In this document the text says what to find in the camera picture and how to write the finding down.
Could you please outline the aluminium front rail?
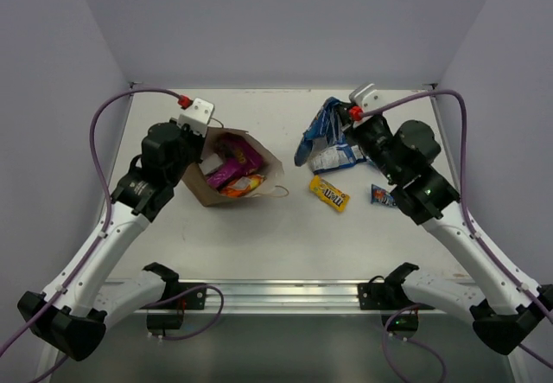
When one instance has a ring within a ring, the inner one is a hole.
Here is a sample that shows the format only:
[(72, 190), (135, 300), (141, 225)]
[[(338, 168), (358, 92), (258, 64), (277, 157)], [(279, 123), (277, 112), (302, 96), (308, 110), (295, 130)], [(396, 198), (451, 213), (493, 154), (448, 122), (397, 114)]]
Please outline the aluminium front rail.
[[(361, 310), (357, 284), (368, 280), (229, 280), (206, 288), (205, 308), (193, 313), (224, 315), (357, 315), (390, 311)], [(180, 283), (170, 298), (156, 303), (171, 302), (193, 292), (191, 283)]]

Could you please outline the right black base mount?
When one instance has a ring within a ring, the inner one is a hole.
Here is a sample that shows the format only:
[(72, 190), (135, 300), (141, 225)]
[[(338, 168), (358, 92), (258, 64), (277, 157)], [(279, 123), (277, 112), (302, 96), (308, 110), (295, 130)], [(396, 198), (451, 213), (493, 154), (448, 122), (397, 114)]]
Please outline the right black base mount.
[(357, 284), (357, 298), (361, 310), (390, 311), (390, 314), (381, 315), (381, 322), (386, 330), (408, 337), (413, 336), (418, 330), (419, 310), (431, 310), (431, 307), (423, 304), (419, 308), (401, 313), (386, 326), (394, 312), (415, 303), (404, 295), (400, 287), (386, 283), (385, 278), (380, 275)]

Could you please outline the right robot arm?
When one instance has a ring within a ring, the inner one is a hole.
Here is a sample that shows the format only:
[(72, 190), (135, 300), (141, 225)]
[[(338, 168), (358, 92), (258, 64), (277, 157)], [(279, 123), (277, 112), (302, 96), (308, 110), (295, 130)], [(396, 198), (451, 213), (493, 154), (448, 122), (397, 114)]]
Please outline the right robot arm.
[(408, 120), (391, 131), (381, 115), (365, 118), (345, 104), (338, 116), (346, 140), (368, 155), (392, 185), (397, 208), (437, 239), (475, 282), (475, 287), (437, 278), (404, 263), (386, 280), (385, 297), (401, 308), (421, 303), (472, 326), (498, 354), (510, 354), (552, 311), (552, 287), (515, 266), (463, 213), (459, 192), (432, 166), (442, 148), (431, 127)]

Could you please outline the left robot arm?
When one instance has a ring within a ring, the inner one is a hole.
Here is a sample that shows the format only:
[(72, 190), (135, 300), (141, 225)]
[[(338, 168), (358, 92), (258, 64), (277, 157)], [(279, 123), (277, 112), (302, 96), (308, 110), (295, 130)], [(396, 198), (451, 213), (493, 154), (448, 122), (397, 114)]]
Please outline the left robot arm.
[(42, 291), (27, 291), (18, 301), (34, 335), (82, 361), (109, 328), (135, 310), (177, 302), (179, 276), (158, 263), (146, 265), (110, 295), (101, 289), (128, 247), (172, 200), (188, 166), (200, 161), (206, 134), (206, 129), (194, 131), (174, 120), (149, 128), (141, 154), (131, 160), (78, 253)]

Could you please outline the brown paper bag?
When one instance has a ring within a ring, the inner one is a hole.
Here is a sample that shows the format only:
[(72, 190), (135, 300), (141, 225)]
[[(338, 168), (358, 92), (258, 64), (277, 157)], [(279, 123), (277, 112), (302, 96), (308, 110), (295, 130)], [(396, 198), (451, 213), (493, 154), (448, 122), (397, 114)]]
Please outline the brown paper bag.
[(260, 197), (284, 198), (283, 164), (248, 131), (210, 127), (200, 154), (182, 181), (204, 207)]

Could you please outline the blue Doritos bag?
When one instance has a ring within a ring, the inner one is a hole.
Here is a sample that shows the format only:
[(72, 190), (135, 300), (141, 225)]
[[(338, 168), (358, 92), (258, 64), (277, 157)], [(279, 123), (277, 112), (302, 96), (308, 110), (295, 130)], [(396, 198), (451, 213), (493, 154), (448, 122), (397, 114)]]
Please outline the blue Doritos bag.
[(343, 126), (349, 124), (348, 112), (353, 105), (335, 97), (325, 100), (303, 132), (294, 154), (294, 164), (301, 167), (326, 148), (344, 144)]

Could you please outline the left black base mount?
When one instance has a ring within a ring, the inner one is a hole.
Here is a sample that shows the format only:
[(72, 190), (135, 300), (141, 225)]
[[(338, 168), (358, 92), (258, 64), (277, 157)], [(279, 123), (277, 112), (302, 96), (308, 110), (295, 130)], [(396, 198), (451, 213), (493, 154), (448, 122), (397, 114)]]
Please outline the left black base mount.
[(168, 331), (180, 329), (188, 311), (200, 311), (205, 308), (206, 291), (206, 288), (200, 288), (184, 297), (148, 309), (147, 330), (152, 334), (166, 335)]

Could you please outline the blue white cookie bag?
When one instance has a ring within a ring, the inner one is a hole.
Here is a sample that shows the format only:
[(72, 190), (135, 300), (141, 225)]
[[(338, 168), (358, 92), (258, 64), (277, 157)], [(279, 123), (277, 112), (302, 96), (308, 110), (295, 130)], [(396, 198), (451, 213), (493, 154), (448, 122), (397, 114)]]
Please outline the blue white cookie bag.
[(314, 175), (326, 174), (336, 170), (349, 169), (358, 163), (365, 163), (366, 156), (357, 144), (351, 145), (346, 137), (327, 147), (308, 161), (308, 168)]

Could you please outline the purple snack bag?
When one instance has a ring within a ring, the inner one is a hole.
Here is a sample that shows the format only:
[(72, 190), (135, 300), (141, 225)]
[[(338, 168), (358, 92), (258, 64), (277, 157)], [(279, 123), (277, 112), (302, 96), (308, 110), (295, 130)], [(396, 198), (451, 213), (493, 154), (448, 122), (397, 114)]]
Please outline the purple snack bag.
[(263, 157), (241, 136), (225, 133), (215, 142), (215, 150), (227, 159), (234, 159), (240, 167), (240, 175), (253, 174), (264, 166)]
[(219, 169), (207, 177), (207, 184), (214, 189), (223, 188), (229, 182), (245, 176), (248, 170), (245, 163), (240, 163), (236, 158), (228, 158)]

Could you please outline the small blue M&M pack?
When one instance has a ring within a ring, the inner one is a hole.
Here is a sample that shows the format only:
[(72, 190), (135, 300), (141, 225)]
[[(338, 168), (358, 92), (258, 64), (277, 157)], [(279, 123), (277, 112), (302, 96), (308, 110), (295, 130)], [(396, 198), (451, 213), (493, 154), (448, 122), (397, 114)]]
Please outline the small blue M&M pack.
[(375, 184), (371, 185), (370, 199), (372, 205), (381, 205), (385, 207), (397, 206), (391, 194), (385, 188), (381, 188)]

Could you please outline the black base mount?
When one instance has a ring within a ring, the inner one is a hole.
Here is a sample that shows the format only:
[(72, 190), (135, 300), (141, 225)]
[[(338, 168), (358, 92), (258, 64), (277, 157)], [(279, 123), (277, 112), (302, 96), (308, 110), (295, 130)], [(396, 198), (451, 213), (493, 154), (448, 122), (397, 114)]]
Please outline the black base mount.
[(419, 308), (401, 313), (386, 326), (394, 312), (415, 303), (404, 295), (400, 287), (386, 283), (385, 278), (380, 275), (357, 284), (357, 298), (361, 310), (390, 311), (390, 314), (381, 315), (381, 322), (386, 330), (408, 337), (413, 336), (418, 330), (419, 310), (431, 310), (431, 307), (423, 304)]
[(152, 334), (166, 335), (168, 331), (180, 329), (188, 311), (200, 311), (205, 308), (206, 291), (206, 288), (200, 288), (184, 297), (148, 309), (147, 330)]

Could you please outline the orange snack bag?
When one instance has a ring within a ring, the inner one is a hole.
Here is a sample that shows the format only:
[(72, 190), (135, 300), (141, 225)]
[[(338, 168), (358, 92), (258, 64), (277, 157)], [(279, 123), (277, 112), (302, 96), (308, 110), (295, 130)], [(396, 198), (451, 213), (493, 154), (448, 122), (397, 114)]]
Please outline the orange snack bag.
[(229, 182), (220, 193), (226, 197), (239, 198), (245, 196), (264, 183), (265, 177), (259, 174), (242, 176)]

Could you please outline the yellow M&M pack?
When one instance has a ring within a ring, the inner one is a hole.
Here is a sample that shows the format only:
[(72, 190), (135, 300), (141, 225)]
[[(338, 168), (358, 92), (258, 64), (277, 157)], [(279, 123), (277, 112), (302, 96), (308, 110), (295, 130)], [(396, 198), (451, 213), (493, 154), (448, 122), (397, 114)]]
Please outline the yellow M&M pack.
[(342, 192), (320, 176), (314, 176), (308, 188), (319, 200), (326, 203), (338, 213), (342, 213), (345, 210), (350, 200), (348, 194)]

